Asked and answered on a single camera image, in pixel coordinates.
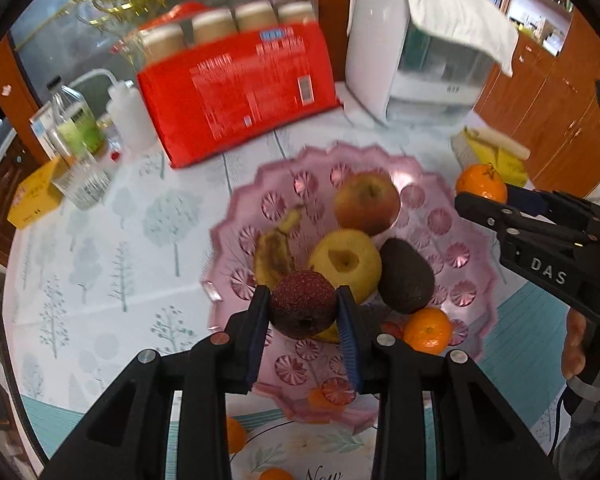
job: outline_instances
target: orange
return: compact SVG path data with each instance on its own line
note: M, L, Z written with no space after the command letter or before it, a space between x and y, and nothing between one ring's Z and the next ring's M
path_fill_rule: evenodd
M507 186L491 164L474 164L456 180L456 193L463 191L507 203Z
M411 315L402 330L402 340L418 352L439 354L451 341L453 331L444 312L427 306Z
M240 451L247 443L247 432L240 422L230 416L226 418L226 441L230 455Z
M258 480L294 480L294 478L284 469L273 467L264 471Z
M309 402L309 406L311 406L312 408L334 411L344 410L344 406L339 406L338 404L334 404L330 400L326 399L322 394L321 388L311 389L309 391L309 396L306 398L306 400Z

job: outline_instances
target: plate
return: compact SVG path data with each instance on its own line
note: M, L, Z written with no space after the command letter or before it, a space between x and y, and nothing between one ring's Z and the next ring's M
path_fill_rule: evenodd
M210 233L213 257L202 280L214 303L210 328L221 330L231 314L249 306L256 287L253 255L258 236L275 227L289 208L304 204L306 214L290 234L290 248L298 268L306 268L314 246L338 228L333 214L338 188L350 174L362 171L387 173L400 192L400 215L390 229L374 237L376 246L398 237L418 250L436 276L430 304L454 324L451 345L480 359L483 339L497 319L491 239L458 216L453 193L441 175L423 171L411 156L389 155L376 145L359 148L338 142L328 150L305 148L296 158L261 166L252 184L235 190L226 218ZM406 320L377 294L365 304L383 316L389 313L386 320L396 324ZM336 408L312 402L315 390ZM337 345L296 341L272 328L253 391L273 398L293 420L336 420L354 431L371 426L378 412L373 397L353 391Z
M231 457L232 478L257 480L279 467L297 479L368 480L375 446L375 428L352 434L336 424L281 419L248 435L246 446Z

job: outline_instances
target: pink glass bowl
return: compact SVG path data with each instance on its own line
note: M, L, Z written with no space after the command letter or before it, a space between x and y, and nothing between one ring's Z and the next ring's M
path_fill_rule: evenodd
M249 306L256 286L253 254L258 236L289 208L304 204L306 214L290 234L290 248L298 268L306 268L314 246L338 228L333 214L338 188L347 176L362 171L389 174L402 202L394 225L374 237L377 247L389 237L403 238L429 262L436 276L430 304L452 320L451 345L479 359L483 339L496 322L490 240L458 216L453 194L439 174L426 173L415 158L389 155L379 146L339 142L329 150L305 148L294 159L260 167L253 184L235 190L226 218L211 229L213 258L202 280L214 303L210 328L223 328L231 314ZM386 309L378 295L365 303ZM392 313L387 320L401 326L406 317ZM315 388L341 408L325 413L326 408L310 403ZM350 387L337 345L296 341L274 329L267 336L253 389L272 397L295 420L319 422L326 417L360 431L378 412L372 396L357 396Z

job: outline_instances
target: avocado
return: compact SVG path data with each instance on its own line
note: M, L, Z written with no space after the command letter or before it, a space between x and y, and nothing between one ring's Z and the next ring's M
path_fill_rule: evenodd
M389 238L380 249L382 275L378 293L396 312L412 314L427 306L436 279L427 261L400 238Z

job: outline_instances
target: white towel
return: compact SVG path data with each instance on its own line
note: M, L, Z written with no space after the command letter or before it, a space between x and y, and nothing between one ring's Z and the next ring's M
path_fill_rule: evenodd
M413 25L451 43L476 48L513 75L518 30L489 0L408 0ZM355 0L350 1L349 27Z

